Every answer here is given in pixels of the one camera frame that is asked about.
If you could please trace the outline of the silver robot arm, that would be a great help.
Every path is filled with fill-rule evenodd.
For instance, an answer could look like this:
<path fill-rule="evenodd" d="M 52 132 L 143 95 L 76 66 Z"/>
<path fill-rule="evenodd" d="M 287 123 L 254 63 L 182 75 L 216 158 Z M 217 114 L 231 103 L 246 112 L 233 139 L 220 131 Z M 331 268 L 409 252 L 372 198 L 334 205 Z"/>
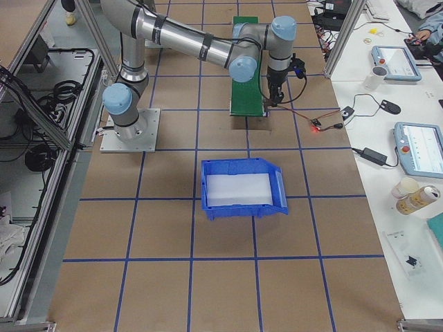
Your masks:
<path fill-rule="evenodd" d="M 225 68 L 233 81 L 230 113 L 266 115 L 267 107 L 282 104 L 282 85 L 296 68 L 292 52 L 297 23 L 279 16 L 270 24 L 238 22 L 231 38 L 217 37 L 155 11 L 152 2 L 102 1 L 102 11 L 120 32 L 120 81 L 103 93 L 103 102 L 123 142 L 148 133 L 148 121 L 137 104 L 148 82 L 145 42 L 169 48 Z"/>

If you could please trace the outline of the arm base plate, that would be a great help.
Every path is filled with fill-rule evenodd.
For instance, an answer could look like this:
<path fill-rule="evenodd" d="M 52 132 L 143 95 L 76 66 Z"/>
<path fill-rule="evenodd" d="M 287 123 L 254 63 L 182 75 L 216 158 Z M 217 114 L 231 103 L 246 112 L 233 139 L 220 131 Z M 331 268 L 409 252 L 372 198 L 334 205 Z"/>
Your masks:
<path fill-rule="evenodd" d="M 115 126 L 108 116 L 107 126 L 102 132 L 100 151 L 105 153 L 155 152 L 159 129 L 160 109 L 139 109 L 138 121 L 129 127 Z"/>

